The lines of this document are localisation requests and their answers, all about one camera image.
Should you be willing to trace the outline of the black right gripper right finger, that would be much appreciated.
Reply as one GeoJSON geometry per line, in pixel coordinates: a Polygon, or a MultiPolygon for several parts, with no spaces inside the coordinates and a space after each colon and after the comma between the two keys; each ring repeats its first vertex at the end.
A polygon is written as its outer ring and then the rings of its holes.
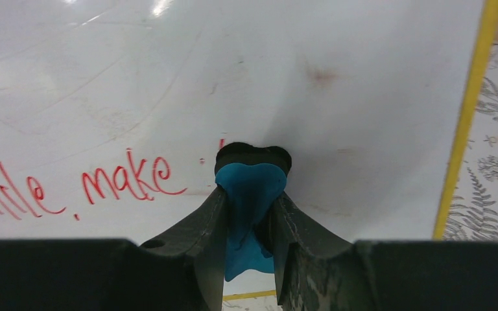
{"type": "Polygon", "coordinates": [[[286,194],[270,210],[270,243],[282,309],[376,309],[353,244],[313,220],[286,194]]]}

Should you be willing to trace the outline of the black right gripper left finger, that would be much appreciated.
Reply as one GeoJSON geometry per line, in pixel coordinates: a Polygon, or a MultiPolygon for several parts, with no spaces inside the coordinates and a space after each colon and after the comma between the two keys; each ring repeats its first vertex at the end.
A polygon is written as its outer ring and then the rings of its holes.
{"type": "Polygon", "coordinates": [[[220,310],[226,261],[228,198],[216,187],[199,208],[141,248],[161,260],[158,292],[176,310],[220,310]]]}

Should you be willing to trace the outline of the blue whiteboard eraser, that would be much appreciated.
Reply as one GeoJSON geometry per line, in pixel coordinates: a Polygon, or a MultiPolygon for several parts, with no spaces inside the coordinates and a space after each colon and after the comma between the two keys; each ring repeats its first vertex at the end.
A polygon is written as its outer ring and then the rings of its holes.
{"type": "Polygon", "coordinates": [[[247,270],[274,272],[265,218],[284,193],[291,166],[291,155],[280,146],[234,142],[217,153],[215,183],[228,199],[227,282],[247,270]]]}

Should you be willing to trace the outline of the yellow framed whiteboard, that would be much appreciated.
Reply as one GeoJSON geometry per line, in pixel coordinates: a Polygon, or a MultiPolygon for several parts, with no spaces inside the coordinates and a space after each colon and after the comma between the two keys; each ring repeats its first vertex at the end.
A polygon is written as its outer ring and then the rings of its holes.
{"type": "Polygon", "coordinates": [[[224,145],[341,237],[428,240],[498,1],[0,1],[0,240],[135,244],[224,145]]]}

